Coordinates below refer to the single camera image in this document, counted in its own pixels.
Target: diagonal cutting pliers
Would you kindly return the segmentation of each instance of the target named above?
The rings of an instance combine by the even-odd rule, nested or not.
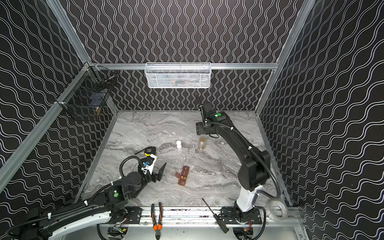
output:
[[[163,219],[163,205],[161,205],[161,202],[159,202],[159,224],[156,224],[156,216],[155,216],[155,204],[152,204],[151,206],[151,216],[152,216],[152,222],[153,222],[153,230],[155,230],[155,236],[156,239],[160,239],[160,230],[163,227],[162,219]]]

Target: black screwdriver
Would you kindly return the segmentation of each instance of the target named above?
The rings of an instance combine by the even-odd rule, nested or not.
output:
[[[209,210],[211,210],[211,212],[213,213],[214,215],[214,218],[216,219],[216,222],[217,224],[221,227],[221,230],[223,230],[224,233],[227,233],[229,231],[229,229],[227,228],[227,226],[225,225],[225,223],[223,222],[223,220],[221,220],[219,218],[219,216],[217,214],[215,214],[212,209],[208,206],[207,202],[204,200],[204,198],[202,198],[204,203],[207,205],[207,207],[209,208]]]

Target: clear tape roll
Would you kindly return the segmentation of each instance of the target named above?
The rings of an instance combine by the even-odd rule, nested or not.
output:
[[[279,207],[281,209],[281,217],[278,217],[271,211],[271,207]],[[282,201],[270,200],[265,207],[266,214],[275,222],[283,221],[288,217],[288,208]]]

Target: black wall panel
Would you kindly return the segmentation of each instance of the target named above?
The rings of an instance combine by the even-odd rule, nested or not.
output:
[[[45,0],[0,1],[0,167],[83,65]]]
[[[1,234],[32,208],[73,203],[111,119],[107,108],[98,122],[78,122],[62,111],[0,193]]]
[[[318,0],[262,111],[310,239],[384,238],[384,2]]]
[[[271,70],[213,70],[207,89],[149,88],[144,71],[119,71],[111,93],[121,110],[196,110],[194,92],[200,92],[215,109],[256,109]]]
[[[93,62],[276,62],[303,0],[61,0]]]

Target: marble table surface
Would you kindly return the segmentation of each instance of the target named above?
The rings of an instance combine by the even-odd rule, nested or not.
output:
[[[239,131],[260,150],[264,142],[253,112],[228,111],[227,114]],[[163,178],[148,183],[136,199],[134,206],[204,206],[203,197],[211,206],[233,206],[240,192],[237,172],[240,161],[232,148],[222,138],[206,136],[206,149],[197,149],[199,136],[195,124],[201,121],[196,112],[120,112],[108,143],[93,173],[83,198],[89,197],[100,187],[119,178],[119,165],[126,157],[148,146],[157,148],[154,172],[166,162]],[[182,148],[176,148],[176,141]],[[176,172],[186,165],[190,167],[185,186],[177,184]],[[128,161],[125,173],[137,171],[137,161]],[[273,182],[268,179],[264,187],[275,194]],[[265,206],[268,199],[260,195],[257,205]]]

